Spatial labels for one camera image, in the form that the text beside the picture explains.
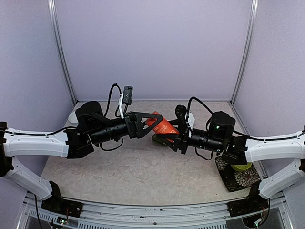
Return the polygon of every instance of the floral pattern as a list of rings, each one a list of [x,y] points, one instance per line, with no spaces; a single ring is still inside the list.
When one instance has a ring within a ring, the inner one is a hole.
[[[243,172],[235,173],[236,182],[243,187],[250,187],[253,183],[259,181],[259,179],[259,175],[254,166],[251,166],[249,169]]]
[[[237,172],[221,156],[215,158],[215,163],[220,177],[229,192],[245,189],[260,180],[254,166],[244,172]]]
[[[226,161],[222,160],[222,158],[220,156],[215,158],[215,162],[216,162],[218,170],[221,170],[221,171],[224,170],[228,165],[228,163]]]

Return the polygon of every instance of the metal frame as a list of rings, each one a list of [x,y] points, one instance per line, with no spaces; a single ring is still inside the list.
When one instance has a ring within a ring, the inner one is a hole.
[[[242,132],[244,134],[249,135],[247,127],[245,127],[242,119],[240,118],[240,115],[238,114],[238,111],[235,109],[235,107],[231,103],[228,103],[228,104],[229,104],[229,106],[230,106],[230,108],[231,108],[231,110],[232,110],[232,112],[233,112],[233,114],[234,114],[238,124],[240,125],[240,127],[242,129]],[[261,179],[264,179],[264,178],[268,177],[268,175],[266,173],[266,169],[265,169],[265,167],[264,167],[264,165],[263,165],[263,163],[261,161],[255,161],[255,162],[253,162],[253,165],[256,168],[256,170],[257,170],[257,172],[258,172],[258,174],[259,174]]]
[[[231,219],[228,201],[180,206],[130,206],[81,201],[80,218],[69,217],[71,229],[224,229]],[[271,209],[279,208],[285,229],[293,229],[290,211],[282,192],[271,199]],[[51,222],[64,215],[48,212],[39,207],[40,219]],[[34,195],[28,193],[20,210],[17,229],[24,229],[29,216],[37,217]]]
[[[74,88],[72,85],[72,81],[71,81],[69,71],[68,71],[68,66],[67,66],[65,55],[63,52],[63,48],[62,48],[61,34],[60,34],[57,14],[56,14],[55,0],[48,0],[48,6],[49,6],[49,11],[50,11],[50,17],[51,17],[51,22],[52,22],[52,26],[53,26],[53,32],[54,32],[54,36],[55,36],[57,51],[58,51],[58,55],[60,58],[61,67],[62,67],[62,71],[63,71],[63,76],[64,76],[65,82],[67,84],[67,87],[68,87],[68,92],[69,92],[71,101],[72,101],[73,105],[75,106],[78,101],[77,101],[76,94],[75,94],[75,91],[74,91]]]
[[[246,37],[246,43],[244,45],[244,53],[242,57],[242,62],[239,67],[238,71],[238,77],[236,81],[236,85],[232,94],[231,98],[231,104],[234,105],[236,102],[236,99],[238,97],[238,93],[240,91],[240,87],[242,85],[242,81],[244,78],[244,71],[246,69],[249,53],[250,53],[250,47],[253,39],[253,33],[254,33],[254,26],[256,21],[256,15],[257,15],[257,8],[258,8],[258,0],[252,0],[252,6],[251,6],[251,13],[250,13],[250,20],[248,25],[248,32]]]

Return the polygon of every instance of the green object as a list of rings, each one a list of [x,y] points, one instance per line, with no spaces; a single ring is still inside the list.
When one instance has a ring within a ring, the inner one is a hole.
[[[156,142],[156,143],[159,143],[159,144],[162,145],[162,146],[167,146],[167,144],[166,144],[162,139],[159,139],[159,138],[157,137],[157,134],[154,134],[154,135],[152,136],[152,140],[153,140],[154,142]]]
[[[248,163],[247,165],[231,165],[231,167],[237,172],[244,172],[252,166],[252,163]]]

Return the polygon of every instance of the yellow object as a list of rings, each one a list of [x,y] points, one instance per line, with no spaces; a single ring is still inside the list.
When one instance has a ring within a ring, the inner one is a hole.
[[[252,163],[248,163],[247,165],[231,165],[234,170],[237,172],[244,172],[245,170],[251,167]]]

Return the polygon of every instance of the black mount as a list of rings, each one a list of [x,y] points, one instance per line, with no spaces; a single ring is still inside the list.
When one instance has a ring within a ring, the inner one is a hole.
[[[246,137],[235,137],[232,136],[230,140],[229,147],[222,154],[222,159],[231,165],[246,165],[247,160],[245,156],[245,151],[248,149],[246,147]]]
[[[185,106],[177,105],[175,109],[177,119],[169,121],[172,125],[178,125],[179,134],[157,134],[157,138],[165,142],[173,151],[177,152],[179,149],[182,154],[186,154],[188,147],[189,129],[185,120],[186,112]]]
[[[250,193],[246,199],[231,201],[228,203],[228,209],[231,217],[250,214],[256,211],[269,208],[267,199],[259,195],[259,184],[261,181],[254,183],[251,186]]]
[[[83,158],[94,151],[87,134],[81,134],[78,130],[67,129],[68,140],[66,144],[69,145],[67,159]]]
[[[52,186],[52,196],[42,201],[41,208],[65,216],[79,218],[81,216],[83,204],[78,201],[61,198],[61,192],[58,185],[53,181],[50,181],[50,184]]]
[[[300,170],[302,170],[303,172],[305,172],[305,159],[301,159],[301,165],[299,167]]]
[[[143,119],[152,118],[156,121],[149,127],[145,128]],[[124,116],[126,126],[128,129],[129,138],[142,138],[152,131],[162,120],[159,114],[150,114],[142,112],[128,112]]]
[[[7,123],[0,122],[0,130],[6,130],[6,129],[7,129]],[[4,143],[6,143],[6,139],[4,138],[4,132],[0,131],[0,177],[5,176],[7,172],[14,169],[12,165],[12,157],[5,156],[4,146],[3,146]]]

